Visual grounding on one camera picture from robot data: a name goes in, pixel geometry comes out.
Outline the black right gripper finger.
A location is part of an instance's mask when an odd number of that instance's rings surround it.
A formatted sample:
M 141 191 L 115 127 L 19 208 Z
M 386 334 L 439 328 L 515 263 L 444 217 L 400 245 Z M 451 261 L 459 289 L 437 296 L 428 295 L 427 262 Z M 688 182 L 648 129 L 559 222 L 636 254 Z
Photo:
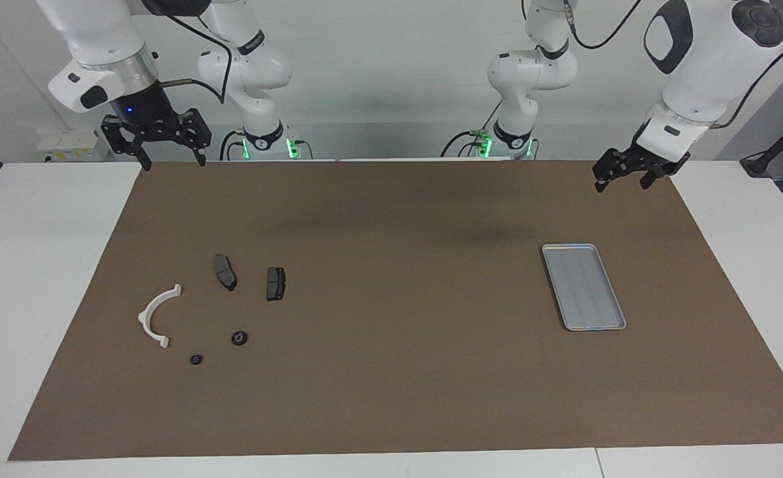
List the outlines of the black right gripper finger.
M 115 154 L 130 155 L 136 158 L 145 171 L 152 167 L 152 161 L 146 154 L 143 143 L 146 139 L 146 131 L 133 133 L 133 139 L 127 139 L 123 131 L 127 130 L 127 124 L 119 117 L 104 117 L 102 121 L 102 133 Z
M 177 143 L 191 149 L 201 167 L 206 166 L 206 149 L 212 142 L 212 131 L 197 109 L 191 108 L 177 116 Z

